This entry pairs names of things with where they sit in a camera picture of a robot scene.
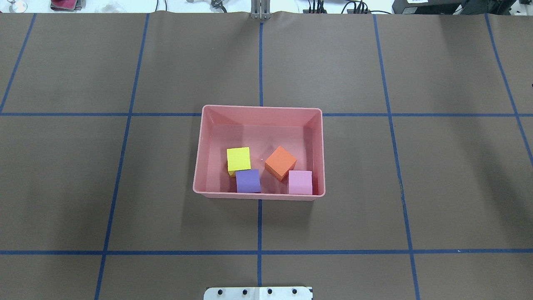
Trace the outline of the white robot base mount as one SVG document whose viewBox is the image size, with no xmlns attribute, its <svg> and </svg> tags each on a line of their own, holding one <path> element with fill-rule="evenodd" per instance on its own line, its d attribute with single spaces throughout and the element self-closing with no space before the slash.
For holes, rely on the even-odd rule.
<svg viewBox="0 0 533 300">
<path fill-rule="evenodd" d="M 312 287 L 212 287 L 204 292 L 204 300 L 312 300 Z"/>
</svg>

